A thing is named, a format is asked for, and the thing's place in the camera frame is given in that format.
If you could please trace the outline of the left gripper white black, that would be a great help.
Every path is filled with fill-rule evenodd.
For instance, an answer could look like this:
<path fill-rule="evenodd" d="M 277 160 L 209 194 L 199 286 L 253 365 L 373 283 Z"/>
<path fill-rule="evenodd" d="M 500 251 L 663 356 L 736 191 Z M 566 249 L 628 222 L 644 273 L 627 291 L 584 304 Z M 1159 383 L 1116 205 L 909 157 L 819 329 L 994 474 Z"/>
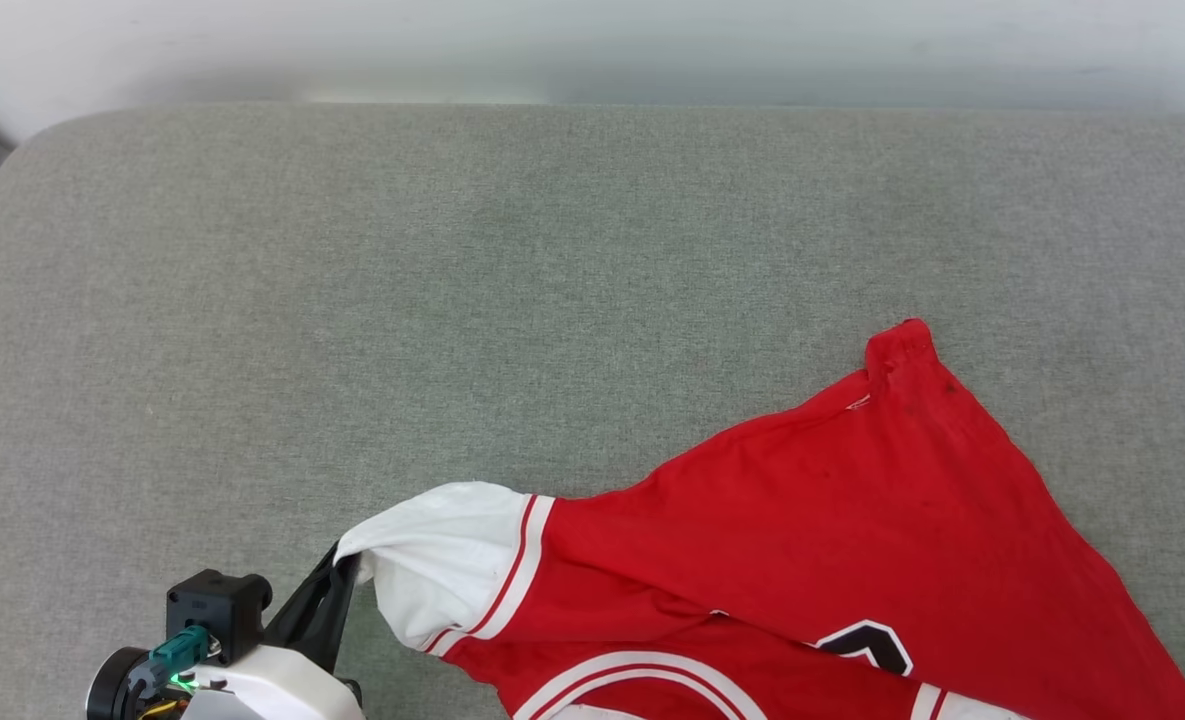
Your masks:
<path fill-rule="evenodd" d="M 359 557 L 324 553 L 271 621 L 267 643 L 235 666 L 194 666 L 153 687 L 136 682 L 149 651 L 127 647 L 100 666 L 89 719 L 363 719 L 356 684 L 335 673 Z M 301 647 L 301 652 L 277 647 Z"/>

